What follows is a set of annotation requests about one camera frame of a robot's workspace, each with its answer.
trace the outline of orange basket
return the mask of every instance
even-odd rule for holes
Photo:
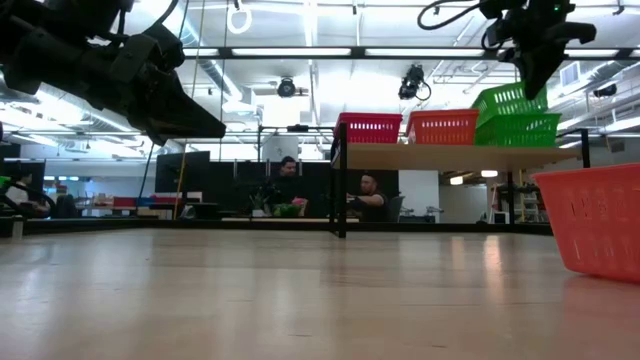
[[[640,282],[640,164],[534,178],[567,269]]]
[[[409,144],[473,145],[479,111],[414,111],[409,117]]]
[[[401,114],[342,113],[333,130],[338,136],[340,124],[347,123],[348,143],[395,144],[400,135]]]

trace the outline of person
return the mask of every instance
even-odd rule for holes
[[[16,180],[16,183],[18,185],[28,187],[29,185],[31,185],[32,181],[33,181],[33,175],[30,172],[21,171],[18,174],[18,179]],[[22,189],[18,189],[15,186],[12,186],[9,188],[9,190],[7,190],[6,196],[11,201],[16,203],[16,205],[30,206],[30,207],[33,207],[34,210],[39,212],[48,211],[48,208],[46,206],[42,206],[35,201],[29,201],[29,194],[26,191]]]
[[[280,193],[278,199],[274,200],[280,204],[300,205],[302,216],[308,201],[303,195],[300,177],[297,176],[296,160],[291,156],[285,156],[280,161],[278,175],[272,181]]]
[[[359,215],[362,222],[387,221],[387,197],[379,190],[377,179],[371,174],[364,174],[360,179],[360,191],[363,195],[347,194],[350,206]]]

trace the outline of black shirt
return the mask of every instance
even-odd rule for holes
[[[384,204],[382,206],[369,206],[364,204],[362,207],[362,218],[360,219],[362,222],[386,222],[389,214],[389,201],[387,197],[381,193],[380,191],[374,192],[372,195],[380,195],[384,200]]]
[[[276,176],[272,181],[278,190],[277,198],[272,199],[274,204],[291,204],[296,197],[304,197],[299,176]]]

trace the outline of green basket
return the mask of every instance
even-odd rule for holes
[[[549,109],[547,88],[542,88],[534,100],[527,100],[523,82],[498,86],[481,92],[472,108],[480,111],[476,127],[494,116],[544,113]]]
[[[476,129],[476,145],[553,147],[562,114],[499,115]]]

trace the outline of shelf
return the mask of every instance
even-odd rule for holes
[[[580,156],[579,149],[493,146],[349,144],[349,169],[360,170],[497,170],[538,168]],[[336,155],[334,168],[340,168]]]

